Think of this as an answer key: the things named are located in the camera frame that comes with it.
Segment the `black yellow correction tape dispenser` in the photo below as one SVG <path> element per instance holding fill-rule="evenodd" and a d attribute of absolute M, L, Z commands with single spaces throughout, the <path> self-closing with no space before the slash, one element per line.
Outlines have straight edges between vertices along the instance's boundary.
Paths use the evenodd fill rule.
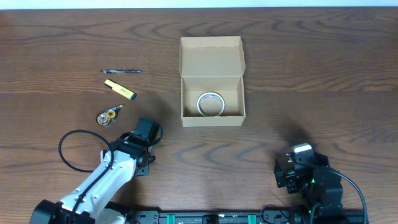
<path fill-rule="evenodd" d="M 124 104 L 117 105 L 110 109 L 104 110 L 100 112 L 96 117 L 96 122 L 100 126 L 108 126 L 111 122 L 113 122 L 117 117 L 119 112 L 124 108 Z"/>

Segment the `yellow highlighter marker black cap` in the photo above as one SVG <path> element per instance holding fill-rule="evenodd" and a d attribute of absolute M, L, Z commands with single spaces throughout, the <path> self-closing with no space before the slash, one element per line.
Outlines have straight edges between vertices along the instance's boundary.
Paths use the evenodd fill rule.
<path fill-rule="evenodd" d="M 108 88 L 112 89 L 116 93 L 119 93 L 120 95 L 124 96 L 127 99 L 134 100 L 137 96 L 136 93 L 133 92 L 132 90 L 130 90 L 130 89 L 128 89 L 110 79 L 107 79 L 104 82 L 104 85 L 107 86 Z"/>

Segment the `white tape roll purple print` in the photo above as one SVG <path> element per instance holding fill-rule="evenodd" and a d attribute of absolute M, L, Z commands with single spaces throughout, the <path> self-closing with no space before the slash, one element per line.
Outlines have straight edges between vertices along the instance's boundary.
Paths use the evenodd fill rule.
<path fill-rule="evenodd" d="M 220 115 L 224 112 L 224 110 L 225 110 L 226 103 L 225 103 L 224 98 L 223 98 L 220 94 L 218 94 L 218 93 L 216 93 L 216 92 L 206 92 L 206 93 L 202 94 L 202 95 L 198 98 L 198 100 L 197 100 L 197 110 L 198 110 L 198 112 L 199 112 L 202 116 L 204 116 L 204 117 L 207 117 L 207 116 L 208 116 L 208 115 L 203 111 L 203 109 L 201 108 L 201 103 L 202 103 L 202 101 L 205 100 L 205 99 L 207 99 L 207 98 L 214 98 L 214 99 L 218 100 L 218 101 L 221 103 L 221 110 L 220 110 L 220 112 L 216 115 L 216 116 L 220 116 Z"/>

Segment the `black pen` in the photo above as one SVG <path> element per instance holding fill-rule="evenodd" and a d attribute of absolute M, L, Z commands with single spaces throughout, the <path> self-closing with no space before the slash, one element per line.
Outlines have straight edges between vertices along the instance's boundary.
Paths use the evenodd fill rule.
<path fill-rule="evenodd" d="M 142 73 L 142 70 L 133 70 L 133 69 L 104 69 L 100 70 L 105 74 L 114 74 L 114 73 Z"/>

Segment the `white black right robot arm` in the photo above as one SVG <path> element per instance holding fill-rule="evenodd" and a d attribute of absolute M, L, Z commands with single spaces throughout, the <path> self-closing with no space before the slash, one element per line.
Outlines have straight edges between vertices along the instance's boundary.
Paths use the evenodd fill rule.
<path fill-rule="evenodd" d="M 316 152 L 290 153 L 292 167 L 282 168 L 275 161 L 274 174 L 279 188 L 289 194 L 298 193 L 307 208 L 316 206 L 314 218 L 326 219 L 342 216 L 343 187 L 341 177 L 329 170 L 327 156 Z"/>

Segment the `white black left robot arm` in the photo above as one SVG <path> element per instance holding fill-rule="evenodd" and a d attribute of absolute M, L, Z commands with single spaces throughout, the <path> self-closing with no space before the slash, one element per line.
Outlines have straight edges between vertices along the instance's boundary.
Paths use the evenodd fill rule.
<path fill-rule="evenodd" d="M 76 133 L 90 134 L 102 140 L 107 148 L 101 151 L 101 162 L 95 170 L 85 170 L 89 176 L 70 194 L 58 202 L 41 201 L 32 212 L 30 223 L 126 223 L 127 215 L 108 207 L 115 193 L 134 177 L 147 176 L 155 156 L 150 152 L 160 143 L 163 127 L 153 120 L 140 118 L 134 130 L 109 142 L 97 133 L 77 129 L 66 133 L 58 144 L 62 161 L 73 170 L 62 154 L 62 143 Z"/>

